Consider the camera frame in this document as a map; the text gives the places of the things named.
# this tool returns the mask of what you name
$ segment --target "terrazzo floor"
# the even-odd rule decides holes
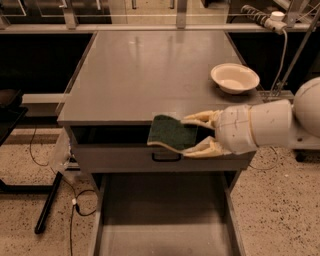
[[[17,129],[0,147],[0,178],[7,184],[51,184],[55,175],[49,167],[32,161],[29,147],[33,129]],[[40,164],[50,160],[60,129],[38,129],[32,154]],[[243,171],[233,192],[238,226],[247,256],[320,255],[320,160],[297,163],[292,151],[261,148],[251,166]],[[64,177],[76,194],[92,189],[84,178],[70,173]],[[61,183],[46,230],[34,234],[45,195],[0,195],[0,255],[67,256],[70,252],[70,219],[73,191]],[[79,198],[81,211],[94,210],[96,196]],[[73,255],[88,254],[94,214],[72,221]]]

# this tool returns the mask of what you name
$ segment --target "sponge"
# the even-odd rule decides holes
[[[194,147],[214,131],[196,125],[184,125],[166,115],[155,116],[150,128],[148,146],[162,146],[176,153]]]

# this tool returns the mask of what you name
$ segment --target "desk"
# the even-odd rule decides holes
[[[146,146],[157,114],[261,103],[255,90],[231,96],[211,80],[214,66],[240,62],[224,33],[101,31],[84,57],[58,122],[81,171],[95,177],[90,253],[244,255],[230,192],[253,154],[159,162],[152,155],[170,153]]]

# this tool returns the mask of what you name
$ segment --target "robotic hand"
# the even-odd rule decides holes
[[[260,146],[320,149],[320,77],[300,87],[293,106],[288,100],[236,105],[189,115],[181,123],[215,130],[215,138],[186,149],[186,157],[239,155]]]

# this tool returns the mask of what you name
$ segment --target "black cable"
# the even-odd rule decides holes
[[[29,144],[30,156],[31,156],[32,161],[33,161],[35,164],[37,164],[37,165],[39,165],[39,166],[42,166],[42,167],[46,167],[46,166],[49,165],[49,162],[46,163],[46,164],[40,164],[40,163],[38,163],[38,162],[35,160],[35,158],[34,158],[33,155],[32,155],[32,149],[31,149],[31,147],[32,147],[33,139],[34,139],[34,137],[35,137],[35,135],[36,135],[36,131],[37,131],[37,126],[35,126],[35,128],[34,128],[34,132],[33,132],[33,135],[32,135],[31,141],[30,141],[30,144]]]

